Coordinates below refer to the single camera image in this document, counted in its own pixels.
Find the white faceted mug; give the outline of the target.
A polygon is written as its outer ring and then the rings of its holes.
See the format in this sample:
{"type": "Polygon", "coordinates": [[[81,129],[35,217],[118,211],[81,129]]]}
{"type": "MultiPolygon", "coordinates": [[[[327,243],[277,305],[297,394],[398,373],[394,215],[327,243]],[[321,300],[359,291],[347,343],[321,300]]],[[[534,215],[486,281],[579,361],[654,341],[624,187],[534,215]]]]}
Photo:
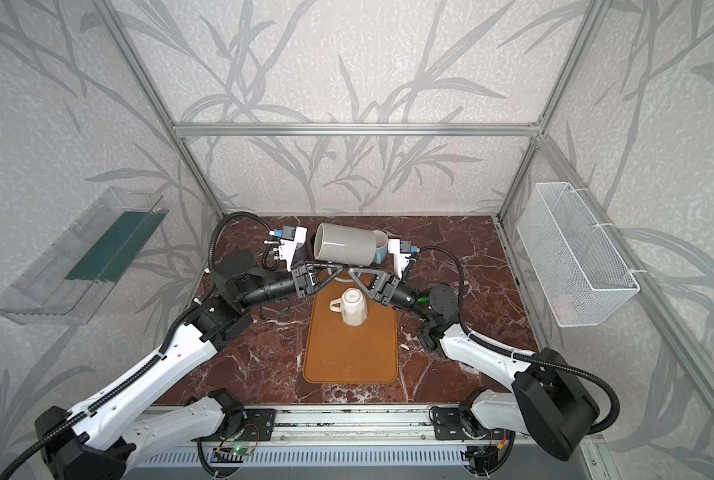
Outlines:
{"type": "Polygon", "coordinates": [[[357,288],[345,290],[341,296],[329,303],[332,312],[339,313],[342,321],[351,327],[362,325],[368,316],[368,308],[363,292],[357,288]]]}

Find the grey mug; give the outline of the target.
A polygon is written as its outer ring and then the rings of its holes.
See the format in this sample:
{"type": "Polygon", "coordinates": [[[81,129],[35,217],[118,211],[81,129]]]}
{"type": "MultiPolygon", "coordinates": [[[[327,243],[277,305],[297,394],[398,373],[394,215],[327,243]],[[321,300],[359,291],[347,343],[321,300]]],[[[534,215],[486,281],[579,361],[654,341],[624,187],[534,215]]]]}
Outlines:
{"type": "Polygon", "coordinates": [[[314,258],[361,267],[375,265],[373,231],[322,223],[314,237],[314,258]]]}

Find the large light blue mug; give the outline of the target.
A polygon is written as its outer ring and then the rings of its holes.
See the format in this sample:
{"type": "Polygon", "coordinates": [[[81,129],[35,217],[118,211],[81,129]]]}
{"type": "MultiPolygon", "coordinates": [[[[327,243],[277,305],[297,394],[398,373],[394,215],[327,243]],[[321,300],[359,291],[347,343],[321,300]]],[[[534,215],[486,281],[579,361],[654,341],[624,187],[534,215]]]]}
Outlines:
{"type": "Polygon", "coordinates": [[[380,230],[374,230],[373,234],[375,238],[375,253],[373,263],[375,265],[381,265],[388,254],[389,238],[385,232],[380,230]]]}

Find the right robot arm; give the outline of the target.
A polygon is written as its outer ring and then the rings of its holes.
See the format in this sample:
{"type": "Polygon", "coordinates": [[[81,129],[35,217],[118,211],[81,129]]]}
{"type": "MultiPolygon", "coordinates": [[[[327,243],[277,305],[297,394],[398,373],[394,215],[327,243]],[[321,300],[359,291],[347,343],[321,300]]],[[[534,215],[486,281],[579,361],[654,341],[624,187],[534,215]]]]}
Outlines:
{"type": "Polygon", "coordinates": [[[607,382],[550,348],[521,350],[470,329],[450,286],[416,290],[379,269],[350,267],[347,273],[370,300],[422,319],[424,346],[507,388],[505,394],[481,392],[462,403],[477,426],[527,434],[552,457],[566,460],[585,436],[618,419],[620,400],[607,382]]]}

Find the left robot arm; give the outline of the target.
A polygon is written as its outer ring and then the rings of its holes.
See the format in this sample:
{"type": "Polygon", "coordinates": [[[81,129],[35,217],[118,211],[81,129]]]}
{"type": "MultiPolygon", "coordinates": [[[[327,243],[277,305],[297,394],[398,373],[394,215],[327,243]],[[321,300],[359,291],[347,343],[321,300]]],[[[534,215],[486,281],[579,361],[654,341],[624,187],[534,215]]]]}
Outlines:
{"type": "Polygon", "coordinates": [[[151,424],[139,415],[192,370],[231,344],[251,323],[256,306],[318,293],[342,264],[300,262],[285,271],[256,265],[244,250],[211,266],[212,291],[182,313],[162,344],[128,372],[71,409],[52,407],[35,422],[37,440],[1,473],[10,479],[40,455],[56,479],[120,479],[137,464],[188,440],[207,437],[242,416],[219,389],[151,424]]]}

